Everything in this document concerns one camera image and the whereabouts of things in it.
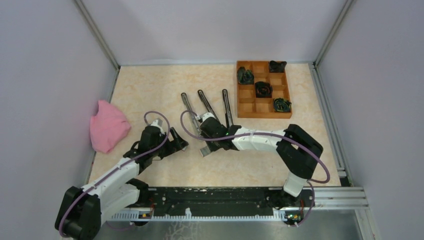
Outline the black stapler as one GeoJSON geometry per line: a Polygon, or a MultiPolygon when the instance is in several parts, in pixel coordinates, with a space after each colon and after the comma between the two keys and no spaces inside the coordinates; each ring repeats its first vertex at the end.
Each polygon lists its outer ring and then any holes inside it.
{"type": "Polygon", "coordinates": [[[234,122],[233,122],[229,94],[227,89],[222,90],[222,98],[224,102],[226,126],[229,128],[234,124],[234,122]]]}
{"type": "Polygon", "coordinates": [[[204,94],[203,90],[199,89],[197,91],[197,94],[198,94],[201,102],[203,103],[204,107],[206,108],[206,110],[209,113],[211,113],[216,118],[217,121],[219,121],[219,118],[218,118],[217,114],[213,110],[213,108],[212,108],[211,104],[209,103],[209,101],[208,101],[206,95],[204,94]]]}

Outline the staple box tray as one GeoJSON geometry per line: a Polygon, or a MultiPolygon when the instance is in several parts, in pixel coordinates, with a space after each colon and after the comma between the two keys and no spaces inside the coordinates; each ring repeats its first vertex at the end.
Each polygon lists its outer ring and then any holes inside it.
{"type": "Polygon", "coordinates": [[[212,153],[211,149],[208,146],[202,147],[199,151],[203,158],[212,153]]]}

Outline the grey silver stapler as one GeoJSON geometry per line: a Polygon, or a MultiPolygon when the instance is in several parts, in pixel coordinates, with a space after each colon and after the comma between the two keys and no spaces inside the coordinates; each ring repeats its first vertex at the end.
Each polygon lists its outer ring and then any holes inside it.
{"type": "Polygon", "coordinates": [[[199,136],[201,134],[200,125],[199,125],[198,120],[196,119],[196,115],[193,114],[194,111],[193,111],[193,108],[190,104],[188,95],[185,92],[181,93],[181,99],[182,99],[182,102],[183,102],[185,108],[189,111],[190,120],[191,120],[191,123],[193,125],[194,131],[199,136]]]}

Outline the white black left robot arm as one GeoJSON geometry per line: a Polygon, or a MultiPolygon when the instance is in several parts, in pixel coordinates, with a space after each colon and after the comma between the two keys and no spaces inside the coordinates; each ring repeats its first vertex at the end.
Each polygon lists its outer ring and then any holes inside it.
{"type": "Polygon", "coordinates": [[[82,187],[70,187],[64,194],[54,224],[62,237],[92,240],[102,225],[122,209],[152,205],[148,184],[136,177],[154,158],[162,160],[184,151],[189,143],[173,127],[168,132],[149,125],[119,162],[105,174],[82,187]]]}

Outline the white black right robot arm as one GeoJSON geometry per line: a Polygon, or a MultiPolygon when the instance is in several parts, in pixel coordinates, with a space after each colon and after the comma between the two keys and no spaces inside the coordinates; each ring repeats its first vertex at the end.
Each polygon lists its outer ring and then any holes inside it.
{"type": "Polygon", "coordinates": [[[282,187],[281,199],[287,206],[295,206],[301,200],[301,190],[310,180],[324,148],[296,124],[284,130],[259,131],[240,125],[226,127],[214,117],[202,121],[201,136],[214,139],[212,143],[225,150],[255,150],[277,154],[289,170],[282,187]]]}

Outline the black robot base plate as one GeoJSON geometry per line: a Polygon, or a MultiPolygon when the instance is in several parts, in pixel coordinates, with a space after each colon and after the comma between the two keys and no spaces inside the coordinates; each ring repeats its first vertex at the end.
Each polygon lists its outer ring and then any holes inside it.
{"type": "Polygon", "coordinates": [[[280,187],[150,187],[138,179],[127,183],[140,191],[129,205],[141,210],[137,226],[152,220],[276,220],[296,226],[315,206],[315,191],[306,188],[292,196],[280,187]]]}

